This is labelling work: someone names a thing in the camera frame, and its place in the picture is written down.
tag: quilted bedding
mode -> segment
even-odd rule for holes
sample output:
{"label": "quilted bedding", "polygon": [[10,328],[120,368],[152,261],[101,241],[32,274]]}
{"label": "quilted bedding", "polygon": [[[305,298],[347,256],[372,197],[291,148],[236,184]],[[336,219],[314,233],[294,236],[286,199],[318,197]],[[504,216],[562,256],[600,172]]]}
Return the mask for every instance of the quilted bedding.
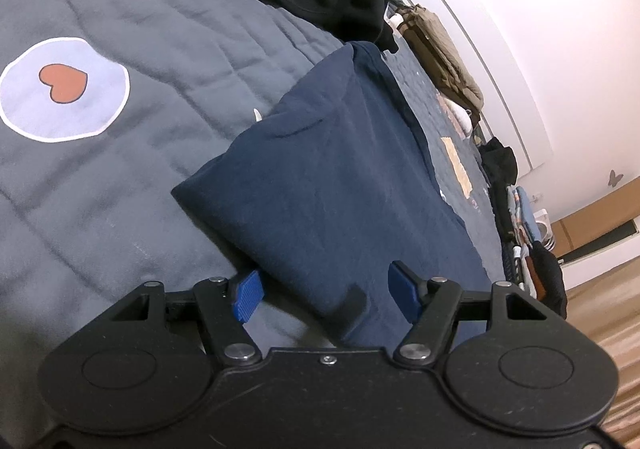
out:
{"label": "quilted bedding", "polygon": [[[0,434],[50,425],[43,356],[147,280],[189,288],[247,260],[194,223],[170,190],[268,114],[342,44],[258,0],[2,0],[0,8]],[[484,178],[404,42],[387,56],[447,202],[488,275],[503,279]],[[440,140],[452,137],[466,198]],[[322,346],[311,315],[272,291],[247,325],[264,352]]]}

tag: brown heart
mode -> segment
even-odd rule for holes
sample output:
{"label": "brown heart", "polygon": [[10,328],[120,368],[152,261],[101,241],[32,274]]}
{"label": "brown heart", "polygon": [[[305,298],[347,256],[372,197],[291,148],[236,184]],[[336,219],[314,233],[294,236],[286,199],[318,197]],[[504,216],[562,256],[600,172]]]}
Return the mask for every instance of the brown heart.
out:
{"label": "brown heart", "polygon": [[49,96],[59,104],[75,102],[86,89],[87,74],[66,64],[48,64],[38,77],[40,82],[51,86]]}

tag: navy blue shirt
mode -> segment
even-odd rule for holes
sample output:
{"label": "navy blue shirt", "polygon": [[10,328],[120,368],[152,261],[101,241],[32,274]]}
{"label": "navy blue shirt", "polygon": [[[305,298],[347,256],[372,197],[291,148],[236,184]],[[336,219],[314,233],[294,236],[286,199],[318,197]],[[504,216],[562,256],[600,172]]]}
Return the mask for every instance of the navy blue shirt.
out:
{"label": "navy blue shirt", "polygon": [[490,289],[464,222],[440,195],[427,139],[370,43],[316,64],[174,196],[346,345],[393,349],[409,330],[387,288],[394,260],[425,279]]}

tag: blue gripper pad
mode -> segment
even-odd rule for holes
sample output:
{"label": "blue gripper pad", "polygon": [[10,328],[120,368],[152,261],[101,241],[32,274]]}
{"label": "blue gripper pad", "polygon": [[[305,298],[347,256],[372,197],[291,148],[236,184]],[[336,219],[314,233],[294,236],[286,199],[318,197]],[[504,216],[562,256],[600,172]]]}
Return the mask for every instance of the blue gripper pad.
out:
{"label": "blue gripper pad", "polygon": [[391,297],[400,308],[404,318],[414,324],[422,311],[422,303],[418,296],[415,281],[407,275],[395,262],[389,265],[388,286]]}
{"label": "blue gripper pad", "polygon": [[264,288],[260,280],[260,270],[256,269],[242,279],[236,288],[236,301],[232,310],[241,323],[246,323],[264,297]]}

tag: screw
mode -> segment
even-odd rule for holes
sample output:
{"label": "screw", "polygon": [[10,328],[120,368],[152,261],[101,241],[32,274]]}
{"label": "screw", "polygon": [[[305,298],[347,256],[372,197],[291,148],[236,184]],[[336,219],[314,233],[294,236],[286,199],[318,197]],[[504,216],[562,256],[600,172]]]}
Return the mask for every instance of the screw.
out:
{"label": "screw", "polygon": [[336,362],[338,362],[338,357],[335,355],[323,355],[320,357],[320,363],[325,366],[333,366]]}
{"label": "screw", "polygon": [[423,361],[431,355],[431,350],[424,344],[405,344],[400,348],[400,355],[410,361]]}
{"label": "screw", "polygon": [[229,344],[225,348],[225,355],[235,361],[248,361],[255,355],[255,348],[245,343]]}

